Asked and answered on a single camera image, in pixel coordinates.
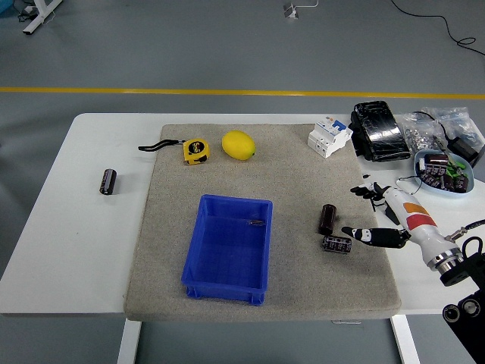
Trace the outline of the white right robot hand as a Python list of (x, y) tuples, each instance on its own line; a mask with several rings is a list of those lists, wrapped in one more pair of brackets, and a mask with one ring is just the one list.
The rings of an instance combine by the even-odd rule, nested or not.
[(387, 217), (401, 228), (342, 227), (344, 234), (368, 246), (393, 249), (403, 248), (410, 240), (419, 245), (424, 263), (434, 271), (463, 260), (459, 247), (440, 233), (436, 222), (410, 193), (376, 182), (353, 187), (351, 192), (371, 201), (384, 201)]

